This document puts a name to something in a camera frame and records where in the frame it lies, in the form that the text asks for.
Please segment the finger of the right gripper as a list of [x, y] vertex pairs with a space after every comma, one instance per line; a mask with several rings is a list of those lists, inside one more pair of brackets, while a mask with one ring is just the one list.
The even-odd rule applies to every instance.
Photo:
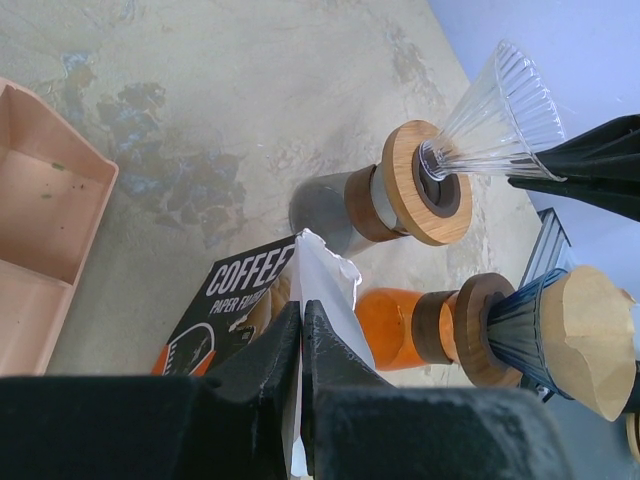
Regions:
[[556, 176], [508, 179], [511, 186], [563, 196], [639, 219], [639, 116], [618, 117], [537, 158]]

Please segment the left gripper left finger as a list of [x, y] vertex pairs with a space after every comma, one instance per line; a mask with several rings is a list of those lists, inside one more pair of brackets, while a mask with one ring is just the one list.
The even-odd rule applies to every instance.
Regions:
[[203, 376], [1, 382], [5, 479], [284, 479], [282, 424], [301, 314]]

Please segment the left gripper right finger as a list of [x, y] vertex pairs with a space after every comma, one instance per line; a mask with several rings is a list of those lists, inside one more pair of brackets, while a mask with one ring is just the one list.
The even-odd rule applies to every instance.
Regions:
[[315, 479], [570, 479], [543, 405], [515, 388], [395, 387], [305, 306], [301, 435]]

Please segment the clear glass dish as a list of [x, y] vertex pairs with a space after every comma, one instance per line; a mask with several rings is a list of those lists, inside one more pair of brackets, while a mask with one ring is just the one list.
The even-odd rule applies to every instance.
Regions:
[[564, 141], [556, 104], [536, 64], [503, 40], [418, 154], [425, 173], [436, 181], [481, 174], [561, 182], [539, 154]]

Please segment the coffee filter box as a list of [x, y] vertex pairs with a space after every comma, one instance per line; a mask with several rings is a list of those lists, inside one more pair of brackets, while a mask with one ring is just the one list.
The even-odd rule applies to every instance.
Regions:
[[154, 366], [154, 479], [354, 479], [361, 276], [303, 232], [215, 262]]

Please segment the brown paper coffee filter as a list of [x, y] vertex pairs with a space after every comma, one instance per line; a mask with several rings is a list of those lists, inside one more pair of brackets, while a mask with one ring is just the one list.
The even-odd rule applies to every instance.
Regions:
[[608, 421], [620, 416], [635, 382], [635, 305], [605, 273], [585, 265], [541, 296], [541, 338], [551, 379]]

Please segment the wooden ring stand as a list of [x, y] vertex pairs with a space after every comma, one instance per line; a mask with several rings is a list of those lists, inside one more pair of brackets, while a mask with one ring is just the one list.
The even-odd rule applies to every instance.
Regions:
[[438, 129], [429, 122], [412, 120], [387, 138], [381, 161], [387, 198], [401, 227], [431, 246], [455, 243], [467, 233], [472, 219], [472, 193], [465, 175], [438, 181], [421, 161], [422, 144]]

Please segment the blue ribbed coffee dripper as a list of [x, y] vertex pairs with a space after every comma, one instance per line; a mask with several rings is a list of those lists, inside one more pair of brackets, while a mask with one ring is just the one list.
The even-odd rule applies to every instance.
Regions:
[[562, 268], [514, 289], [498, 273], [469, 278], [458, 292], [453, 332], [459, 363], [476, 387], [516, 387], [526, 378], [569, 398], [556, 385], [542, 337], [542, 294], [567, 275]]

